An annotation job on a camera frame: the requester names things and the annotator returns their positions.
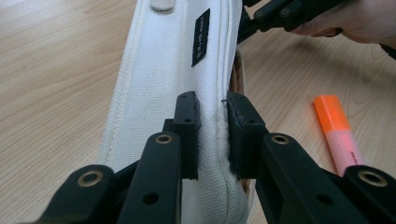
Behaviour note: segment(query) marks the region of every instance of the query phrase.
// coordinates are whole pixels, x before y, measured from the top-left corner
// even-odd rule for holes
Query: black wristband
[[[381,48],[394,60],[396,60],[396,49],[380,44]]]

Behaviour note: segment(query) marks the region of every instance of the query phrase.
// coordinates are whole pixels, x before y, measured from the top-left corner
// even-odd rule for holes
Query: white fabric pouch
[[[161,0],[137,1],[99,163],[117,172],[139,160],[147,139],[174,116],[177,96],[195,91],[202,124],[199,179],[183,180],[181,221],[245,223],[248,199],[230,172],[227,105],[222,102],[242,1],[163,3],[166,7]]]

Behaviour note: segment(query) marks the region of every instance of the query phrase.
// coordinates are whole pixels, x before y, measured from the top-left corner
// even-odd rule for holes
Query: pink highlighter
[[[348,166],[363,165],[363,158],[337,96],[320,95],[314,104],[338,174],[343,176]]]

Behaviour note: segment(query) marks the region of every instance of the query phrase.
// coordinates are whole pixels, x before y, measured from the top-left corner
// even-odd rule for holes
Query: tabletop
[[[135,0],[0,1],[0,223],[31,222],[96,163]],[[396,176],[396,62],[378,45],[257,33],[238,46],[270,132],[335,172],[312,105],[335,94],[365,162]],[[263,223],[255,202],[249,223]]]

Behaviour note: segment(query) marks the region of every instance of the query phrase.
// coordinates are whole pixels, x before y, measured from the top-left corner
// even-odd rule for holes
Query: marker pen
[[[320,95],[314,104],[338,174],[344,175],[348,166],[364,164],[337,96]]]

